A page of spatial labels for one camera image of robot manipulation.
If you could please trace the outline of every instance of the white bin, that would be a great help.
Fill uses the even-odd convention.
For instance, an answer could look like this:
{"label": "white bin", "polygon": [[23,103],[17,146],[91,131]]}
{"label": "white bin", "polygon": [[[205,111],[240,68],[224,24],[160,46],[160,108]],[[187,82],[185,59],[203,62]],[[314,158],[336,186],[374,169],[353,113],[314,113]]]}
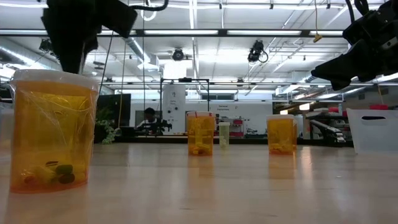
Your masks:
{"label": "white bin", "polygon": [[357,153],[398,152],[398,111],[347,109]]}

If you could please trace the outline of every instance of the white wall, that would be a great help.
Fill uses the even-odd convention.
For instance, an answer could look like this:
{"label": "white wall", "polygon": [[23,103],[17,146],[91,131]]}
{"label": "white wall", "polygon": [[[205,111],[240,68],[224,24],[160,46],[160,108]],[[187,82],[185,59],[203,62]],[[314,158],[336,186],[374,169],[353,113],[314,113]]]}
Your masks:
{"label": "white wall", "polygon": [[[160,103],[158,101],[148,101],[145,103],[145,107],[151,107],[155,110],[160,110]],[[131,117],[130,126],[135,126],[136,110],[144,110],[144,102],[142,101],[131,101]],[[199,101],[192,102],[188,101],[185,105],[185,111],[207,111],[207,102]],[[210,111],[220,114],[220,116],[238,117],[242,116],[245,121],[244,130],[251,128],[258,130],[258,134],[264,134],[267,128],[267,115],[272,114],[272,103],[258,102],[210,102]]]}

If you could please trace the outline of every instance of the white container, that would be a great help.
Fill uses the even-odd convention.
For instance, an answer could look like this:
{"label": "white container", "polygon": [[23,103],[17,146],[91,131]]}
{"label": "white container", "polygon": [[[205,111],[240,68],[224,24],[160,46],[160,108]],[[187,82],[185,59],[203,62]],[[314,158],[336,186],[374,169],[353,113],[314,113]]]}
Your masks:
{"label": "white container", "polygon": [[357,153],[398,152],[398,111],[347,109]]}
{"label": "white container", "polygon": [[228,149],[229,148],[229,126],[231,124],[229,122],[220,122],[218,126],[220,127],[220,148]]}

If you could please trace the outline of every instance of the ceiling light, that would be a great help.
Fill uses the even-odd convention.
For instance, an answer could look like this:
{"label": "ceiling light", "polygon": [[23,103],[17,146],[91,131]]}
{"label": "ceiling light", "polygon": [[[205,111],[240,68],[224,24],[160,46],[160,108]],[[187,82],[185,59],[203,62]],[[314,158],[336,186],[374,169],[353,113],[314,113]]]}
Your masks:
{"label": "ceiling light", "polygon": [[300,105],[298,108],[300,108],[300,110],[310,110],[310,104],[306,103],[306,104]]}
{"label": "ceiling light", "polygon": [[348,90],[348,91],[345,92],[344,94],[352,94],[352,93],[355,93],[355,92],[357,92],[357,91],[359,91],[359,90],[363,90],[363,89],[365,89],[365,87],[355,88],[355,89],[353,89],[353,90]]}
{"label": "ceiling light", "polygon": [[304,98],[304,97],[305,97],[304,94],[300,94],[300,95],[295,96],[294,98],[295,98],[296,100],[299,100],[299,99]]}
{"label": "ceiling light", "polygon": [[[101,33],[98,34],[98,36],[101,36],[101,35],[112,35],[112,32],[113,32],[113,30],[102,30]],[[130,35],[136,35],[136,34],[137,34],[137,33],[136,33],[135,30],[132,30],[132,31],[130,32]]]}
{"label": "ceiling light", "polygon": [[[315,36],[317,34],[316,31],[310,31],[310,35]],[[343,35],[342,30],[319,30],[319,35],[332,35],[332,36],[341,36]]]}
{"label": "ceiling light", "polygon": [[228,30],[228,35],[300,35],[301,30]]}
{"label": "ceiling light", "polygon": [[147,35],[215,35],[218,30],[145,30]]}
{"label": "ceiling light", "polygon": [[0,35],[47,35],[46,30],[22,30],[22,29],[5,29],[0,30]]}
{"label": "ceiling light", "polygon": [[319,96],[318,99],[327,99],[327,98],[332,98],[339,95],[339,93],[329,93],[329,94],[324,94],[322,96]]}
{"label": "ceiling light", "polygon": [[392,75],[384,75],[380,78],[375,78],[374,80],[376,81],[376,83],[380,83],[380,82],[385,82],[385,81],[389,81],[389,80],[393,80],[398,78],[398,73],[392,74]]}

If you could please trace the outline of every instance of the cable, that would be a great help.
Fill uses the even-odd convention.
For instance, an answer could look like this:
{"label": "cable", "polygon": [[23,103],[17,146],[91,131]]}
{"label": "cable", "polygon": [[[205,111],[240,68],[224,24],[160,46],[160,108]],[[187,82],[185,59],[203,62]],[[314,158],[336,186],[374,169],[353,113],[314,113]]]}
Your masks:
{"label": "cable", "polygon": [[261,62],[261,63],[266,63],[266,62],[268,62],[268,59],[269,59],[268,54],[267,54],[267,52],[265,52],[264,50],[263,50],[262,52],[267,56],[267,59],[266,59],[265,61],[262,61],[262,60],[260,60],[260,58],[259,58],[259,62]]}
{"label": "cable", "polygon": [[105,77],[106,65],[108,64],[108,57],[109,57],[109,53],[111,52],[111,46],[112,46],[112,40],[113,40],[113,34],[114,34],[114,31],[112,31],[112,34],[111,34],[111,40],[109,41],[108,52],[106,53],[105,65],[104,65],[104,72],[102,73],[101,84],[99,85],[99,92],[98,92],[99,94],[101,94],[102,84],[104,83],[104,77]]}
{"label": "cable", "polygon": [[120,118],[122,116],[122,104],[123,104],[123,83],[124,83],[124,67],[126,65],[126,43],[124,43],[124,55],[123,55],[123,68],[122,68],[122,85],[120,92],[120,107],[119,107],[119,119],[118,119],[118,128],[120,129]]}
{"label": "cable", "polygon": [[[147,6],[151,6],[151,5],[152,5],[152,4],[150,3],[150,0],[148,0],[148,1],[146,2],[146,4],[147,4]],[[155,17],[156,17],[156,12],[153,12],[152,15],[151,15],[150,17],[146,17],[145,14],[144,14],[144,10],[141,10],[141,11],[140,11],[140,15],[141,15],[141,18],[142,18],[143,20],[145,20],[145,21],[151,21],[151,20],[155,19]]]}
{"label": "cable", "polygon": [[[167,7],[168,3],[169,3],[169,0],[164,0],[164,6],[166,5],[165,8]],[[145,20],[144,19],[142,20],[142,29],[145,30]],[[145,52],[145,37],[142,37],[142,51]],[[145,95],[146,95],[146,91],[145,91],[145,58],[142,59],[142,84],[144,86],[144,124],[146,127],[147,120],[145,119],[145,106],[146,106],[146,104],[145,104],[145,101],[146,101],[146,97],[145,97]]]}
{"label": "cable", "polygon": [[355,0],[354,3],[356,9],[362,14],[362,16],[369,12],[368,0]]}
{"label": "cable", "polygon": [[351,2],[349,0],[346,0],[346,3],[349,11],[349,18],[351,19],[351,23],[353,23],[355,21],[353,5],[351,5]]}
{"label": "cable", "polygon": [[381,90],[380,90],[380,85],[379,85],[378,78],[376,78],[376,81],[377,81],[377,90],[379,90],[379,96],[380,96],[380,99],[381,99],[381,104],[384,104],[383,96],[381,95]]}
{"label": "cable", "polygon": [[35,62],[32,63],[32,65],[29,66],[29,68],[32,67],[34,64],[36,64],[36,62],[38,62],[40,59],[42,59],[47,53],[49,53],[49,52],[46,52],[43,55],[41,55]]}
{"label": "cable", "polygon": [[138,9],[138,10],[145,10],[145,11],[151,11],[151,12],[159,12],[163,11],[164,9],[167,8],[169,5],[169,0],[164,0],[163,6],[159,7],[148,7],[148,6],[130,6],[132,9]]}
{"label": "cable", "polygon": [[318,6],[317,6],[317,0],[314,0],[315,3],[315,32],[318,34]]}

